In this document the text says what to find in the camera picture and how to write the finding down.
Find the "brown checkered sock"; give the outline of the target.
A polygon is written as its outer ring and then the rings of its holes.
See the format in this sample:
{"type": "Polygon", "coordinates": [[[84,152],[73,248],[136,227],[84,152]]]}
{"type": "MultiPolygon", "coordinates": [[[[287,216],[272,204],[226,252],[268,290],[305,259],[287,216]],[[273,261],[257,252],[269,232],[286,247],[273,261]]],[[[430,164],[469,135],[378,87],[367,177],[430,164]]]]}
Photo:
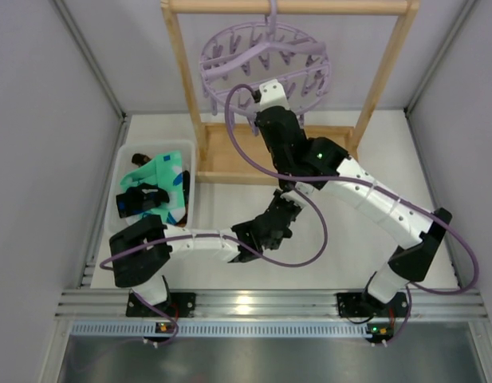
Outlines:
{"type": "Polygon", "coordinates": [[[142,153],[135,153],[131,158],[131,162],[138,168],[143,167],[151,160],[152,158],[150,156],[144,155],[142,153]]]}

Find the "green sock with chevrons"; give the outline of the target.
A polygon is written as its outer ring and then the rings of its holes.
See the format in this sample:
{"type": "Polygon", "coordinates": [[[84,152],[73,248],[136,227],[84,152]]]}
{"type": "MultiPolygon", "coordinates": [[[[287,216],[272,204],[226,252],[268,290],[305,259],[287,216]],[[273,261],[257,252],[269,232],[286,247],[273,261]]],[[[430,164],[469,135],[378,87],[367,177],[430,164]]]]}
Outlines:
{"type": "Polygon", "coordinates": [[[129,172],[120,181],[121,191],[123,192],[127,191],[130,187],[137,187],[141,184],[158,185],[156,163],[154,160],[129,172]]]}

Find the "green sock with white patches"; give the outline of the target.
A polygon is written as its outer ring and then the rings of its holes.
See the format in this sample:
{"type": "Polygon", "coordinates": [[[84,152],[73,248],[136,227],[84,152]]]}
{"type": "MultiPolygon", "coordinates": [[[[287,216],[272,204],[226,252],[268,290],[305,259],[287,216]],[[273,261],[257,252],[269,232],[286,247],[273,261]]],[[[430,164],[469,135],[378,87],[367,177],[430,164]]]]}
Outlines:
{"type": "Polygon", "coordinates": [[[148,213],[159,215],[164,223],[182,226],[187,222],[188,191],[184,181],[187,175],[181,151],[175,150],[157,155],[155,161],[155,182],[169,196],[167,203],[161,203],[148,213]]]}

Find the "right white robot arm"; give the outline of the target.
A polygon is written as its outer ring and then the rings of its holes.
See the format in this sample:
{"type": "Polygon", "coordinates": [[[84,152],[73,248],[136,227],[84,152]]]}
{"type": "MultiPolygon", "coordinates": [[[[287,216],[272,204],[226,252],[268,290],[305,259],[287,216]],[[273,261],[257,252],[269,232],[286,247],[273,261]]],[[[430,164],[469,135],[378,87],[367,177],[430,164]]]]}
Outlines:
{"type": "Polygon", "coordinates": [[[279,184],[287,191],[307,187],[340,199],[384,229],[397,248],[368,280],[362,304],[378,312],[412,282],[422,282],[446,234],[452,214],[439,208],[417,211],[370,176],[339,144],[326,137],[308,138],[296,115],[282,106],[255,117],[270,153],[279,184]]]}

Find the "lilac round clip hanger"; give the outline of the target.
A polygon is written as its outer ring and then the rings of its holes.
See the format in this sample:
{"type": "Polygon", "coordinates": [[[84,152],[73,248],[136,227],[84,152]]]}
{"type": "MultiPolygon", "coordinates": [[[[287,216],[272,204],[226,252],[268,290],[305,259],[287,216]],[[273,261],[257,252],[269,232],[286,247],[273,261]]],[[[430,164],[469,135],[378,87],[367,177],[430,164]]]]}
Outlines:
{"type": "Polygon", "coordinates": [[[326,44],[277,19],[277,3],[265,19],[217,32],[203,47],[199,74],[211,114],[222,111],[233,87],[245,84],[261,96],[280,85],[299,125],[329,91],[332,66],[326,44]]]}

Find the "black sock with blue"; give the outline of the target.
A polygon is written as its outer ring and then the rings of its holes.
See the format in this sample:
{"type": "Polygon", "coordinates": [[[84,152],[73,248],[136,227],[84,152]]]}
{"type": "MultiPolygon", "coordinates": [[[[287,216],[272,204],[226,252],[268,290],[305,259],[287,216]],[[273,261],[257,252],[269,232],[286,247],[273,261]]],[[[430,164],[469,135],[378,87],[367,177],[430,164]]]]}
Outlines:
{"type": "Polygon", "coordinates": [[[139,184],[116,196],[116,207],[120,218],[139,215],[169,203],[168,193],[151,184],[139,184]]]}

